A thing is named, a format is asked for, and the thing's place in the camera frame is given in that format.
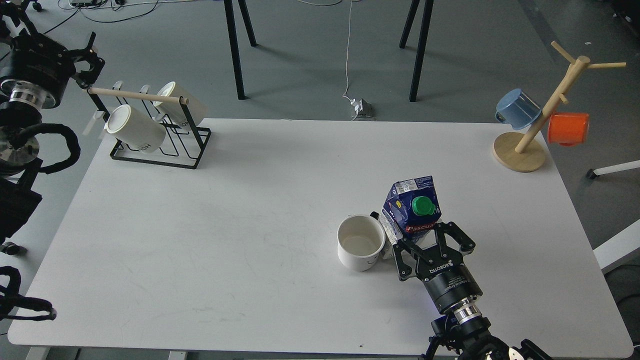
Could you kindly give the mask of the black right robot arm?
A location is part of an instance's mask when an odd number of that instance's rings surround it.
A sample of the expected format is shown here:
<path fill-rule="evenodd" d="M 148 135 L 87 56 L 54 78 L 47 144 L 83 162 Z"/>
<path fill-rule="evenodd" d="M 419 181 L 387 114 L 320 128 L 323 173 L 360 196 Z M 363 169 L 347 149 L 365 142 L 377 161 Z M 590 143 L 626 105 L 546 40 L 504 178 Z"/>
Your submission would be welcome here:
<path fill-rule="evenodd" d="M 491 323 L 476 305 L 482 290 L 464 264 L 475 242 L 454 222 L 437 223 L 433 230 L 435 244 L 428 248 L 404 238 L 391 243 L 398 278 L 417 278 L 439 313 L 431 323 L 434 335 L 423 360 L 434 359 L 439 347 L 455 352 L 460 360 L 550 359 L 529 339 L 512 347 L 490 333 Z"/>

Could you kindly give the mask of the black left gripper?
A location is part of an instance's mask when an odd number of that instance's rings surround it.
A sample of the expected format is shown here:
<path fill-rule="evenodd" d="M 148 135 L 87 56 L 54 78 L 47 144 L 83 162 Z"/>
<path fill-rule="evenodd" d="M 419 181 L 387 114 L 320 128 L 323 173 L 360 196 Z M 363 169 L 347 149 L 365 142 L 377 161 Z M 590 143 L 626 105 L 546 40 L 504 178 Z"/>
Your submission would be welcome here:
<path fill-rule="evenodd" d="M 15 35 L 1 22 L 1 38 L 9 45 L 7 57 L 1 61 L 1 93 L 18 98 L 18 93 L 30 92 L 40 109 L 55 109 L 61 102 L 68 82 L 73 78 L 83 90 L 92 87 L 105 60 L 98 55 L 92 31 L 84 48 L 68 50 L 64 45 L 39 32 L 24 14 L 7 16 Z M 87 63 L 88 69 L 76 70 L 77 63 Z"/>

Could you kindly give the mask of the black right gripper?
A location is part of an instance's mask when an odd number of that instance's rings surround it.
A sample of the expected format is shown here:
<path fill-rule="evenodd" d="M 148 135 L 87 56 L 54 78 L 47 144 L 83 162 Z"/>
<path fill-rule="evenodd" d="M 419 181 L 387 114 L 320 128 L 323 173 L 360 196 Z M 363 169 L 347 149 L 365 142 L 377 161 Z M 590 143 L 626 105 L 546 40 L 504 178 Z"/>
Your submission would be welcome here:
<path fill-rule="evenodd" d="M 452 221 L 436 223 L 434 233 L 438 247 L 423 248 L 400 240 L 391 245 L 391 252 L 398 280 L 418 278 L 438 313 L 445 315 L 462 300 L 481 297 L 483 291 L 463 261 L 463 256 L 473 253 L 476 243 Z M 446 236 L 459 245 L 458 251 L 447 246 Z"/>

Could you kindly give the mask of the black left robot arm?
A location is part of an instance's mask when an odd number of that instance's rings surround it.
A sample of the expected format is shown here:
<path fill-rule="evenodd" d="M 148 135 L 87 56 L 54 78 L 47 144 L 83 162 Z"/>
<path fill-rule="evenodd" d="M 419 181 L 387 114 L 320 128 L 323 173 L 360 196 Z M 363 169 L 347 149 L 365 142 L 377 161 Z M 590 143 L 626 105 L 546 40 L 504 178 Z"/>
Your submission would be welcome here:
<path fill-rule="evenodd" d="M 23 29 L 14 36 L 6 22 L 1 23 L 1 41 L 10 51 L 1 66 L 0 230 L 2 253 L 17 256 L 26 249 L 9 238 L 27 223 L 42 201 L 41 194 L 32 189 L 37 176 L 66 170 L 81 154 L 77 134 L 64 124 L 44 123 L 41 111 L 60 105 L 69 80 L 81 89 L 90 88 L 105 60 L 95 50 L 94 32 L 83 48 L 68 49 L 36 30 L 23 10 L 11 14 L 10 19 Z M 43 165 L 38 135 L 62 137 L 68 157 Z"/>

